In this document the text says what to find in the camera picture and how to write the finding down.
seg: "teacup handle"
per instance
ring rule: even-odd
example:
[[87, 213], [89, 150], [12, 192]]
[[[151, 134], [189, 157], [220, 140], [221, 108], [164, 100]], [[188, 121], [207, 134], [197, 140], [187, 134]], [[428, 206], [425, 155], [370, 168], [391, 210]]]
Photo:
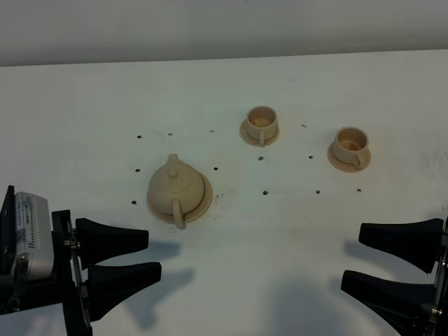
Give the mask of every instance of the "teacup handle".
[[260, 129], [260, 147], [265, 146], [265, 130]]
[[179, 199], [173, 199], [173, 216], [174, 216], [174, 224], [178, 229], [185, 229], [185, 223], [183, 222], [183, 213], [181, 209], [181, 203]]
[[357, 170], [362, 170], [365, 168], [367, 161], [368, 161], [368, 152], [366, 150], [357, 153], [356, 158], [358, 159], [355, 163], [353, 163], [353, 166], [357, 168]]

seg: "white tabletop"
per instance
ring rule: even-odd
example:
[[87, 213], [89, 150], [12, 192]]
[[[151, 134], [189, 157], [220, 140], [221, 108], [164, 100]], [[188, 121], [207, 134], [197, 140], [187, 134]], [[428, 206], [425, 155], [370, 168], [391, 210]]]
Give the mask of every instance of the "white tabletop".
[[[362, 222], [447, 215], [447, 81], [448, 50], [0, 68], [0, 190], [149, 230], [148, 250], [102, 265], [160, 261], [161, 282], [93, 323], [94, 336], [392, 336], [340, 282], [344, 270], [432, 282], [357, 241]], [[239, 136], [257, 105], [279, 116], [265, 148]], [[357, 174], [327, 159], [350, 125], [370, 138]], [[186, 230], [146, 206], [170, 153], [215, 195]], [[0, 329], [65, 335], [59, 305], [0, 316]]]

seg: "cream ceramic cup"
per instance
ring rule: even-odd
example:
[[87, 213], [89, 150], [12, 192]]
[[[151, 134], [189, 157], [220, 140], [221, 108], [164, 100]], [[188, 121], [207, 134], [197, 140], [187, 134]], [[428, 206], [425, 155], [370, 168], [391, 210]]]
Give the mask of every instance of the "cream ceramic cup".
[[247, 134], [264, 147], [277, 132], [277, 113], [268, 106], [254, 107], [247, 113], [246, 124]]
[[332, 153], [337, 160], [362, 170], [369, 163], [369, 138], [356, 127], [344, 127], [337, 131]]

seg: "teapot handle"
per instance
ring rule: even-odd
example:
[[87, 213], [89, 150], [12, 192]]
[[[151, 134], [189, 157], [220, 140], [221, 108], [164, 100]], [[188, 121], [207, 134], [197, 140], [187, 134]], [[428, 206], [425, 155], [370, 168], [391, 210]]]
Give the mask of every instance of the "teapot handle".
[[173, 199], [173, 215], [174, 223], [178, 229], [185, 229], [185, 223], [183, 222], [183, 213], [181, 209], [181, 203], [178, 198]]

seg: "white wall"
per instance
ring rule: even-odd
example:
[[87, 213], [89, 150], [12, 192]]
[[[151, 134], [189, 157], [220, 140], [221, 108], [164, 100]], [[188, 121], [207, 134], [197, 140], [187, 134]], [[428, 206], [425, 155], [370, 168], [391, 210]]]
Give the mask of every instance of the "white wall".
[[448, 48], [447, 0], [0, 0], [0, 65]]

